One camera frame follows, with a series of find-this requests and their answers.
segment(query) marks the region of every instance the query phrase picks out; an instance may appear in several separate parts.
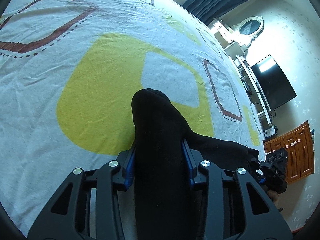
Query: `wooden cabinet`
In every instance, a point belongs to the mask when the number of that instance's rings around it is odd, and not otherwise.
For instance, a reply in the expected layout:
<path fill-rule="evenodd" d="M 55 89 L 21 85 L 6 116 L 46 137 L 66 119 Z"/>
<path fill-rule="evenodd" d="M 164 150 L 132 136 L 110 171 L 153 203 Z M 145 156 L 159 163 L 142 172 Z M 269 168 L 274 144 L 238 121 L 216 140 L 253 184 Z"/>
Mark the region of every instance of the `wooden cabinet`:
<path fill-rule="evenodd" d="M 292 132 L 283 137 L 285 148 L 288 152 L 287 164 L 287 182 L 290 183 L 299 179 L 300 176 L 300 155 L 295 142 L 297 142 L 296 133 Z"/>
<path fill-rule="evenodd" d="M 272 152 L 270 143 L 264 144 L 264 152 L 265 153 L 271 153 Z"/>
<path fill-rule="evenodd" d="M 272 141 L 270 143 L 270 146 L 271 146 L 271 151 L 274 152 L 280 148 L 283 148 L 284 147 L 284 142 L 283 142 L 283 138 L 279 138 L 275 141 Z"/>
<path fill-rule="evenodd" d="M 288 152 L 288 183 L 314 173 L 314 153 L 308 121 L 296 129 L 264 143 L 266 153 L 284 147 Z"/>
<path fill-rule="evenodd" d="M 296 130 L 298 149 L 299 152 L 302 153 L 300 155 L 301 177 L 312 174 L 312 171 L 315 169 L 313 145 L 312 141 L 309 139 L 309 134 L 307 131 L 309 131 L 309 128 L 306 125 Z"/>

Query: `white bedsheet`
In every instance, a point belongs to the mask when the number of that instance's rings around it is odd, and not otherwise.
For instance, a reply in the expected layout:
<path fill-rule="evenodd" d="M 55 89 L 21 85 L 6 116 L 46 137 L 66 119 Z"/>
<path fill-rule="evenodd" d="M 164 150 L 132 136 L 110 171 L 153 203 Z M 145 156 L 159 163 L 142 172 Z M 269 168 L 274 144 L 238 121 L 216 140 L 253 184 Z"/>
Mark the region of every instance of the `white bedsheet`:
<path fill-rule="evenodd" d="M 130 148 L 131 98 L 142 88 L 164 92 L 195 132 L 263 159 L 263 133 L 236 71 L 209 29 L 172 0 L 12 0 L 0 19 L 7 213 L 27 235 L 74 168 L 99 168 Z M 132 201 L 120 202 L 134 239 Z"/>

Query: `black tv screen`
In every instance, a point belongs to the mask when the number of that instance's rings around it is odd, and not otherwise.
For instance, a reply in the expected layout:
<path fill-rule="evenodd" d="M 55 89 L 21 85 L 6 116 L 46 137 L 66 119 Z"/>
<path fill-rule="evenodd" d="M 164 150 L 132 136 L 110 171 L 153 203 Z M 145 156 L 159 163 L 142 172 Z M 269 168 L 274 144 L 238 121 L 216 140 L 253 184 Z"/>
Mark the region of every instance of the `black tv screen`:
<path fill-rule="evenodd" d="M 271 111 L 297 96 L 282 69 L 270 55 L 252 66 L 251 70 L 262 88 Z"/>

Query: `red trim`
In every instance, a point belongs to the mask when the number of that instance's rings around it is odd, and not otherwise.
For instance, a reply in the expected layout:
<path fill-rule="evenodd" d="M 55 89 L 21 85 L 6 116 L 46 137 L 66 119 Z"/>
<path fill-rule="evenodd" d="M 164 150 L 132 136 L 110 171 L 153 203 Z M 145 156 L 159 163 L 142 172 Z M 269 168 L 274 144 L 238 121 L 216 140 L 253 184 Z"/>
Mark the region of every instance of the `red trim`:
<path fill-rule="evenodd" d="M 293 233 L 293 234 L 298 233 L 301 229 L 303 229 L 303 227 L 302 227 L 302 228 L 298 228 L 298 229 L 292 231 L 292 233 Z"/>
<path fill-rule="evenodd" d="M 29 7 L 31 7 L 32 5 L 34 5 L 35 3 L 40 2 L 40 1 L 42 1 L 42 0 L 33 1 L 32 3 L 28 4 L 26 7 L 24 7 L 20 11 L 16 12 L 15 14 L 23 12 L 24 10 L 28 9 Z M 71 0 L 71 1 L 84 2 L 82 0 Z M 49 42 L 55 40 L 56 38 L 58 38 L 61 34 L 65 33 L 73 24 L 86 18 L 89 14 L 91 14 L 92 12 L 94 12 L 97 9 L 97 6 L 92 3 L 89 3 L 89 6 L 90 7 L 86 11 L 84 11 L 82 14 L 78 15 L 76 18 L 70 20 L 69 22 L 65 23 L 64 25 L 60 26 L 53 33 L 51 33 L 49 36 L 46 36 L 41 40 L 33 41 L 28 44 L 24 44 L 24 43 L 20 43 L 20 42 L 0 41 L 0 49 L 6 49 L 9 51 L 18 52 L 18 53 L 25 53 L 25 52 L 32 51 L 34 49 L 38 49 L 38 48 L 48 44 Z M 7 19 L 4 20 L 4 22 L 0 25 L 0 30 L 7 24 L 7 22 L 10 20 L 10 18 L 13 15 L 9 16 Z"/>
<path fill-rule="evenodd" d="M 207 60 L 207 59 L 203 59 L 203 65 L 204 65 L 204 68 L 205 68 L 206 73 L 207 73 L 208 78 L 209 78 L 209 82 L 210 82 L 210 85 L 211 85 L 211 88 L 212 88 L 213 96 L 214 96 L 214 98 L 215 98 L 215 100 L 216 100 L 216 102 L 217 102 L 217 104 L 218 104 L 218 106 L 219 106 L 219 108 L 220 108 L 220 110 L 221 110 L 220 112 L 222 112 L 222 114 L 225 115 L 225 116 L 228 116 L 228 117 L 230 117 L 230 118 L 233 118 L 233 119 L 238 120 L 239 122 L 242 122 L 242 114 L 241 114 L 241 111 L 240 111 L 240 108 L 239 108 L 239 104 L 238 104 L 238 101 L 237 101 L 237 99 L 236 99 L 236 95 L 235 95 L 233 89 L 232 89 L 232 93 L 233 93 L 233 95 L 234 95 L 234 97 L 235 97 L 235 100 L 236 100 L 236 103 L 237 103 L 237 106 L 238 106 L 238 110 L 239 110 L 240 116 L 237 116 L 237 115 L 235 115 L 235 114 L 233 114 L 233 113 L 231 113 L 231 112 L 229 112 L 229 111 L 227 111 L 227 110 L 225 110 L 225 109 L 223 108 L 222 104 L 221 104 L 220 101 L 219 101 L 219 98 L 218 98 L 218 95 L 217 95 L 215 86 L 214 86 L 214 84 L 213 84 L 213 82 L 212 82 L 212 77 L 211 77 L 211 74 L 210 74 L 210 72 L 209 72 L 208 65 L 211 65 L 213 68 L 215 68 L 217 71 L 219 71 L 223 76 L 225 76 L 225 79 L 226 79 L 226 80 L 228 80 L 227 76 L 226 76 L 224 73 L 222 73 L 220 70 L 218 70 L 218 68 L 217 68 L 214 64 L 212 64 L 209 60 Z"/>

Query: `yellow pattern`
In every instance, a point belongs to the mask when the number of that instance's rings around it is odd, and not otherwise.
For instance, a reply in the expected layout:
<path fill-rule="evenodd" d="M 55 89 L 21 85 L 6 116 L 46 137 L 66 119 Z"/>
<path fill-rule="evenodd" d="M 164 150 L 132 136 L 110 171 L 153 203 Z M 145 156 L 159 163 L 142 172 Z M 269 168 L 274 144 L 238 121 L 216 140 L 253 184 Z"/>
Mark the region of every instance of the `yellow pattern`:
<path fill-rule="evenodd" d="M 177 19 L 174 19 L 171 15 L 168 15 L 167 17 L 165 17 L 165 21 L 169 26 L 174 28 L 176 31 L 182 33 L 183 35 L 186 35 L 190 40 L 194 41 L 196 44 L 201 46 L 201 42 L 199 41 L 196 34 L 193 33 L 185 25 L 183 25 L 182 22 L 178 21 Z"/>
<path fill-rule="evenodd" d="M 242 108 L 244 111 L 246 123 L 248 125 L 251 142 L 254 146 L 259 146 L 261 142 L 259 140 L 258 131 L 252 128 L 251 118 L 250 118 L 251 112 L 249 111 L 249 109 L 245 105 L 243 105 Z"/>
<path fill-rule="evenodd" d="M 231 69 L 231 71 L 233 72 L 233 74 L 234 74 L 236 80 L 238 81 L 238 83 L 239 83 L 241 86 L 243 86 L 242 81 L 241 81 L 241 79 L 240 79 L 240 77 L 239 77 L 239 74 L 237 73 L 236 68 L 235 68 L 234 66 L 230 66 L 230 69 Z"/>
<path fill-rule="evenodd" d="M 57 104 L 64 134 L 91 152 L 117 155 L 134 140 L 131 99 L 142 89 L 147 52 L 155 52 L 190 70 L 196 80 L 199 107 L 174 106 L 193 131 L 213 136 L 204 81 L 188 64 L 151 44 L 125 34 L 101 36 L 75 68 Z"/>

